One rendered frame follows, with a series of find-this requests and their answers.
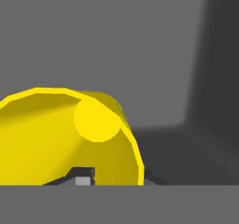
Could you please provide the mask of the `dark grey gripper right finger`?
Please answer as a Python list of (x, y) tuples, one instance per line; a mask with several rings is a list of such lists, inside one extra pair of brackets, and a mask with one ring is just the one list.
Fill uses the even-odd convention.
[(154, 183), (155, 185), (163, 185), (164, 181), (153, 174), (153, 172), (146, 168), (145, 169), (145, 179), (147, 182)]

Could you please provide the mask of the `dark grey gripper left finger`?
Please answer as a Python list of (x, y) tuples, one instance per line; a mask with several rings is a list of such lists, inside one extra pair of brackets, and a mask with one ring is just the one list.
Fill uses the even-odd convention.
[(46, 183), (46, 186), (94, 186), (94, 174), (92, 167), (73, 167), (65, 176)]

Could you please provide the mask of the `yellow cup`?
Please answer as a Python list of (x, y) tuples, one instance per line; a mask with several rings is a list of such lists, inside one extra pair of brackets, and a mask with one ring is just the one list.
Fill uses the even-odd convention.
[(0, 186), (46, 186), (73, 167), (92, 167), (94, 186), (144, 184), (139, 147), (115, 98), (32, 88), (0, 101)]

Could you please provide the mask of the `grey sink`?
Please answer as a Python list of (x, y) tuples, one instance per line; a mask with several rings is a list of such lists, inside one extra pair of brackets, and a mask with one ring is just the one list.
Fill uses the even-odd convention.
[(158, 179), (239, 184), (237, 13), (238, 0), (0, 0), (0, 99), (107, 93)]

